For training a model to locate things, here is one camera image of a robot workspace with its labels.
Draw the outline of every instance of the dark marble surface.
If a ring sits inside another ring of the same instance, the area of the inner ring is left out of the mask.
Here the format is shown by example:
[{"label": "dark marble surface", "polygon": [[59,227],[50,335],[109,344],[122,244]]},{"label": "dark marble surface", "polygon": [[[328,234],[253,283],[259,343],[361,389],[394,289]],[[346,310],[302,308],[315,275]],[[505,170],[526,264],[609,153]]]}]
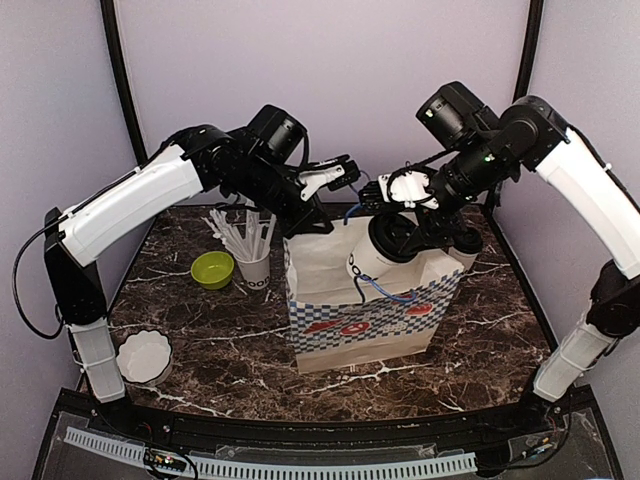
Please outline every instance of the dark marble surface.
[{"label": "dark marble surface", "polygon": [[518,399],[549,354],[506,257],[476,208],[465,212],[485,248],[461,280],[426,352],[340,370],[299,375],[287,342],[282,238],[274,235],[268,289],[233,282],[206,291],[191,278],[196,257],[221,244],[201,217],[210,207],[161,214],[111,316],[116,346],[158,329],[174,347],[169,378],[129,386],[134,401],[157,408],[234,418],[348,421],[475,410]]}]

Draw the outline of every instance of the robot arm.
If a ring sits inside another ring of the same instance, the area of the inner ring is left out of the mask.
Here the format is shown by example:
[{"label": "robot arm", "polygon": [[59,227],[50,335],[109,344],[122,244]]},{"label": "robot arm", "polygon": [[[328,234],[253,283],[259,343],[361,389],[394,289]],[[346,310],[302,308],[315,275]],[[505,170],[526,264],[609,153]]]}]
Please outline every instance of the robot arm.
[{"label": "robot arm", "polygon": [[460,228],[459,210],[498,182],[517,181],[521,165],[553,185],[611,252],[613,262],[602,269],[590,310],[539,368],[520,402],[522,422],[539,422],[552,402],[640,323],[638,207],[611,166],[540,98],[524,97],[498,118],[454,82],[431,97],[417,117],[444,153],[459,153],[437,171],[427,160],[382,175],[360,191],[364,209],[385,218],[415,209],[418,225],[393,253],[451,245]]},{"label": "robot arm", "polygon": [[[284,165],[300,141],[302,164]],[[105,403],[125,395],[95,263],[106,248],[168,207],[218,186],[275,214],[287,238],[329,233],[332,225],[317,190],[338,189],[359,175],[348,155],[309,163],[306,129],[267,105],[247,127],[228,133],[211,125],[177,132],[146,165],[80,205],[51,210],[45,218],[45,264],[76,361],[96,398]]]}]

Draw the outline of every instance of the small green bowl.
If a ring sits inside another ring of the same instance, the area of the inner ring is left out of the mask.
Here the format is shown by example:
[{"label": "small green bowl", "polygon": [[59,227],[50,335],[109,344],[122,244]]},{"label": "small green bowl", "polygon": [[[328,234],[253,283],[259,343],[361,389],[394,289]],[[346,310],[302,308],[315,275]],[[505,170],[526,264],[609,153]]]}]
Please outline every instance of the small green bowl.
[{"label": "small green bowl", "polygon": [[233,276],[235,263],[226,252],[208,252],[196,258],[191,265],[191,276],[207,290],[218,290],[227,286]]}]

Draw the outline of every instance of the white bowl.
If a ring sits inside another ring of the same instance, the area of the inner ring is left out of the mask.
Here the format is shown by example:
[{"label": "white bowl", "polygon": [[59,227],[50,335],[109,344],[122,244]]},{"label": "white bowl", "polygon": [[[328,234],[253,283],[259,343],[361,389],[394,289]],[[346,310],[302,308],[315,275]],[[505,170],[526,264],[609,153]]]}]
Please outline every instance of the white bowl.
[{"label": "white bowl", "polygon": [[157,330],[131,335],[120,346],[117,362],[130,383],[156,386],[171,372],[172,348],[169,339]]}]

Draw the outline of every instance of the checkered paper bag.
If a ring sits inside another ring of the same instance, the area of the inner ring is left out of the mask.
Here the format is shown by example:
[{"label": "checkered paper bag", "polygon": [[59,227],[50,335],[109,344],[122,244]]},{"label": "checkered paper bag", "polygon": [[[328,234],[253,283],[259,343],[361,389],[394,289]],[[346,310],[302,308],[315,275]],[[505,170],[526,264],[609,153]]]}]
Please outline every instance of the checkered paper bag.
[{"label": "checkered paper bag", "polygon": [[360,285],[362,303],[345,264],[367,233],[370,218],[329,235],[298,235],[285,241],[291,341],[298,370],[309,373],[424,351],[458,286],[463,266],[442,250],[420,253],[378,279],[394,301],[370,285]]}]

